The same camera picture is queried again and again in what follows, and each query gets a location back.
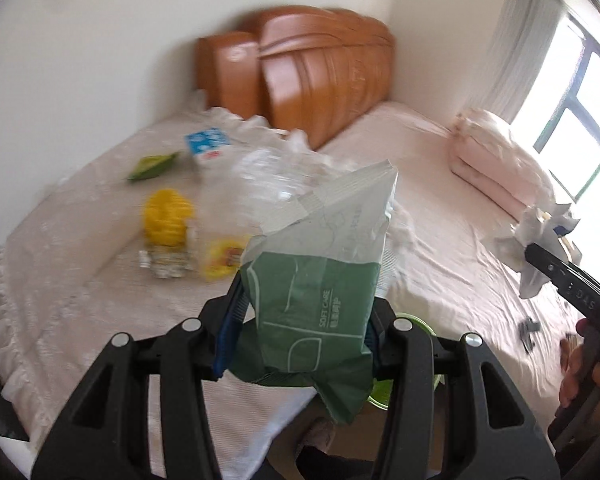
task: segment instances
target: ruffled edge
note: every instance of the ruffled edge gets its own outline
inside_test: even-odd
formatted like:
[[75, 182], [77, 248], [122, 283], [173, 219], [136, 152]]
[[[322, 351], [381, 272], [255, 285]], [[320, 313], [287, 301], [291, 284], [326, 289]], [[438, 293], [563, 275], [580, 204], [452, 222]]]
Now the ruffled edge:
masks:
[[37, 453], [52, 424], [43, 396], [30, 378], [28, 359], [18, 341], [20, 322], [9, 294], [6, 248], [0, 247], [0, 378], [2, 396], [12, 402], [13, 409], [29, 434], [29, 449]]

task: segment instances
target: green leaf-shaped object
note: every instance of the green leaf-shaped object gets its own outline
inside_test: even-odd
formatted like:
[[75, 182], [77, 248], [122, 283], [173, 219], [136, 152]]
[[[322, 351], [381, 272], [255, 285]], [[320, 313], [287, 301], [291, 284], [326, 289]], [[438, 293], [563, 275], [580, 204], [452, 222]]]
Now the green leaf-shaped object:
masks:
[[136, 167], [127, 177], [128, 180], [146, 180], [159, 176], [173, 166], [180, 152], [171, 153], [171, 155], [152, 155], [141, 158]]

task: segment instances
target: silver screw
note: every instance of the silver screw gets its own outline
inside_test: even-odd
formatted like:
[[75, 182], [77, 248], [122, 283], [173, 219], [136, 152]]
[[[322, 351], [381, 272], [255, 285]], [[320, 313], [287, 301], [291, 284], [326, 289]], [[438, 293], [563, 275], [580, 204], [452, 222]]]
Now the silver screw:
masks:
[[474, 333], [464, 336], [464, 340], [469, 346], [473, 346], [474, 348], [478, 348], [482, 344], [482, 338]]
[[394, 326], [400, 332], [408, 332], [413, 328], [413, 323], [410, 319], [407, 319], [405, 317], [399, 317], [394, 321]]
[[111, 338], [111, 344], [118, 348], [123, 347], [129, 342], [129, 334], [125, 334], [124, 332], [120, 332]]
[[199, 330], [200, 327], [202, 327], [202, 323], [200, 323], [200, 320], [197, 317], [190, 317], [182, 322], [182, 329], [185, 332], [195, 332], [196, 330]]

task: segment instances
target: foot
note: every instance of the foot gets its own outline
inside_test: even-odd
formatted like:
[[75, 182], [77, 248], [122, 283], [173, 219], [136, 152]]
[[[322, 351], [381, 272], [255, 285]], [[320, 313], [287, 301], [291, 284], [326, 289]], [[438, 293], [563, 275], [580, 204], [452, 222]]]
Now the foot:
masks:
[[309, 429], [304, 432], [296, 446], [296, 458], [307, 446], [315, 447], [323, 453], [328, 453], [331, 443], [336, 436], [336, 427], [326, 418], [316, 418]]

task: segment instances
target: bed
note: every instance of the bed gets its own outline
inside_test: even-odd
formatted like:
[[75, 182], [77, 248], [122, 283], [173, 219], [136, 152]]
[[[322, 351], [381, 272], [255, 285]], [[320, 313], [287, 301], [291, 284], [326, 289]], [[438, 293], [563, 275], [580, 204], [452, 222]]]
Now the bed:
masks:
[[[228, 282], [165, 282], [138, 269], [142, 202], [169, 186], [195, 202], [202, 184], [194, 173], [180, 164], [138, 186], [123, 181], [140, 156], [181, 149], [185, 134], [210, 126], [230, 136], [260, 128], [270, 138], [303, 130], [302, 149], [319, 150], [327, 161], [360, 166], [389, 158], [400, 176], [392, 222], [398, 265], [388, 299], [441, 336], [481, 333], [547, 427], [561, 379], [558, 341], [577, 314], [549, 287], [520, 300], [515, 273], [484, 249], [481, 238], [512, 219], [450, 172], [445, 128], [383, 101], [394, 49], [377, 20], [299, 6], [256, 12], [237, 30], [201, 38], [196, 76], [212, 108], [190, 104], [136, 133], [61, 184], [9, 236], [0, 248], [0, 376], [33, 450], [111, 335], [164, 333], [226, 291]], [[276, 129], [245, 121], [254, 115]], [[531, 355], [518, 339], [526, 316], [542, 324]], [[231, 374], [205, 383], [224, 477], [249, 478], [270, 440], [313, 395], [312, 388], [263, 388]], [[158, 421], [153, 396], [150, 447], [160, 471]]]

